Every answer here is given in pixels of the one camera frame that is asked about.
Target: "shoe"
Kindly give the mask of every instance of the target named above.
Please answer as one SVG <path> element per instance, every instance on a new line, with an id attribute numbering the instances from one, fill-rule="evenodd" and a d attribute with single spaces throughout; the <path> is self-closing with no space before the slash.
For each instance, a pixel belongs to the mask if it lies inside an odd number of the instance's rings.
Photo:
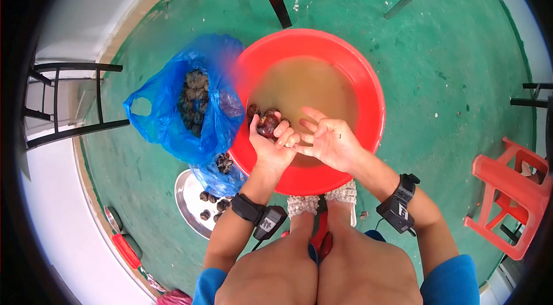
<path id="1" fill-rule="evenodd" d="M 338 202 L 342 203 L 351 203 L 351 218 L 349 223 L 352 227 L 355 227 L 357 225 L 357 216 L 355 214 L 355 204 L 357 203 L 357 189 L 355 180 L 350 180 L 337 189 L 325 193 L 325 199 L 327 202 L 329 200 L 337 200 Z"/>
<path id="2" fill-rule="evenodd" d="M 288 197 L 288 217 L 293 217 L 302 212 L 317 215 L 319 208 L 319 196 L 290 196 Z"/>

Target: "finger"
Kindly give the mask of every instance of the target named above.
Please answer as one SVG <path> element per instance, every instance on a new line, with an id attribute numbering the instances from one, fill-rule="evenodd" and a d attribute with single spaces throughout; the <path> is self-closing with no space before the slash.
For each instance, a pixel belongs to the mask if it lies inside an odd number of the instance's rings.
<path id="1" fill-rule="evenodd" d="M 303 142 L 313 144 L 313 139 L 314 139 L 313 135 L 310 135 L 309 133 L 303 133 L 303 132 L 299 132 L 299 135 Z"/>
<path id="2" fill-rule="evenodd" d="M 282 149 L 282 147 L 286 144 L 288 137 L 290 137 L 293 134 L 294 134 L 294 129 L 292 129 L 291 127 L 288 127 L 276 141 L 275 143 L 276 148 Z"/>
<path id="3" fill-rule="evenodd" d="M 288 137 L 288 140 L 286 141 L 286 144 L 284 146 L 291 147 L 292 145 L 300 142 L 300 135 L 298 133 L 294 133 L 291 136 Z"/>
<path id="4" fill-rule="evenodd" d="M 311 122 L 305 118 L 301 118 L 300 119 L 300 125 L 305 127 L 306 129 L 308 129 L 309 131 L 311 132 L 315 132 L 317 130 L 317 128 L 319 127 L 316 123 L 314 122 Z"/>
<path id="5" fill-rule="evenodd" d="M 324 115 L 323 113 L 321 113 L 320 111 L 318 111 L 317 109 L 313 109 L 313 108 L 309 108 L 309 107 L 302 107 L 301 110 L 303 110 L 303 112 L 313 118 L 316 122 L 319 122 L 321 121 L 321 119 L 324 119 L 324 118 L 327 118 L 328 116 Z"/>
<path id="6" fill-rule="evenodd" d="M 315 131 L 315 134 L 313 134 L 314 138 L 319 138 L 323 135 L 325 135 L 328 132 L 328 127 L 325 123 L 325 121 L 321 122 L 319 124 L 319 128 Z"/>
<path id="7" fill-rule="evenodd" d="M 290 127 L 290 124 L 287 122 L 287 121 L 283 121 L 281 122 L 277 127 L 276 129 L 274 129 L 273 131 L 273 135 L 278 138 L 280 137 L 284 131 L 286 131 L 286 129 Z"/>
<path id="8" fill-rule="evenodd" d="M 257 134 L 257 124 L 259 120 L 259 115 L 255 114 L 252 118 L 252 123 L 249 124 L 249 135 Z"/>
<path id="9" fill-rule="evenodd" d="M 294 144 L 290 147 L 290 149 L 306 156 L 313 156 L 313 147 L 305 147 L 303 145 Z"/>

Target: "red plastic basin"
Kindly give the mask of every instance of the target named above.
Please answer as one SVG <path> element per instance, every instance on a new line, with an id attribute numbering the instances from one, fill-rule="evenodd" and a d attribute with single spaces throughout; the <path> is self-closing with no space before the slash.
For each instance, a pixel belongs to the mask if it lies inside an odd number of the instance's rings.
<path id="1" fill-rule="evenodd" d="M 376 152 L 384 130 L 384 95 L 369 62 L 344 40 L 326 32 L 310 29 L 283 30 L 261 38 L 246 48 L 236 61 L 236 91 L 244 107 L 250 92 L 263 74 L 280 60 L 310 56 L 333 64 L 344 73 L 355 89 L 359 117 L 355 135 L 361 145 Z M 229 154 L 249 176 L 257 156 L 249 142 L 247 119 L 244 119 Z M 326 165 L 311 168 L 288 167 L 276 186 L 286 195 L 316 195 L 331 191 L 352 179 Z"/>

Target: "blue plastic bag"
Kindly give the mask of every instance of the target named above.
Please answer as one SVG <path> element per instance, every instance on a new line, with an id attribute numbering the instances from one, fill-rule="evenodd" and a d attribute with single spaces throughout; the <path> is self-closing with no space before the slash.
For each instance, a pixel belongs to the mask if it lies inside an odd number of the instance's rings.
<path id="1" fill-rule="evenodd" d="M 188 166 L 204 189 L 215 197 L 234 196 L 248 178 L 234 163 L 228 175 L 220 173 L 215 162 L 218 157 L 219 155 L 216 155 L 209 163 L 189 164 Z"/>
<path id="2" fill-rule="evenodd" d="M 244 107 L 234 90 L 228 68 L 244 51 L 230 35 L 202 35 L 178 52 L 156 75 L 123 103 L 128 119 L 150 143 L 181 161 L 211 162 L 232 145 L 244 119 Z M 200 138 L 186 129 L 176 108 L 186 73 L 199 69 L 209 78 L 209 103 Z M 133 101 L 144 97 L 151 103 L 149 115 L 131 113 Z"/>

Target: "green painted floor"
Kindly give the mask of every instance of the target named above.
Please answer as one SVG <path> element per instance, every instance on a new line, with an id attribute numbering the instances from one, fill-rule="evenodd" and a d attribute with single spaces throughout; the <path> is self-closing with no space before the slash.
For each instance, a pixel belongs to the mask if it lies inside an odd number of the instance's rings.
<path id="1" fill-rule="evenodd" d="M 531 109 L 509 106 L 509 96 L 527 97 L 521 83 L 528 74 L 500 0 L 414 0 L 391 20 L 382 15 L 398 0 L 298 0 L 298 11 L 296 0 L 284 1 L 294 28 L 335 34 L 373 64 L 387 111 L 377 156 L 421 179 L 460 252 L 474 259 L 478 281 L 487 280 L 501 253 L 462 225 L 482 187 L 471 176 L 471 163 L 479 153 L 498 156 L 504 135 L 529 148 L 533 140 Z M 199 34 L 229 33 L 248 46 L 279 30 L 268 0 L 160 1 L 113 60 L 124 69 L 103 82 L 104 119 L 125 118 L 128 95 Z M 88 122 L 96 119 L 93 112 Z M 187 165 L 145 142 L 133 127 L 83 141 L 100 200 L 117 209 L 142 247 L 145 269 L 163 285 L 192 294 L 207 240 L 186 225 L 175 204 L 175 179 Z M 357 214 L 367 210 L 369 216 L 358 220 L 357 229 L 365 231 L 379 218 L 377 200 L 358 189 Z M 272 202 L 286 206 L 282 195 Z M 411 255 L 422 282 L 416 239 L 386 224 L 379 228 Z"/>

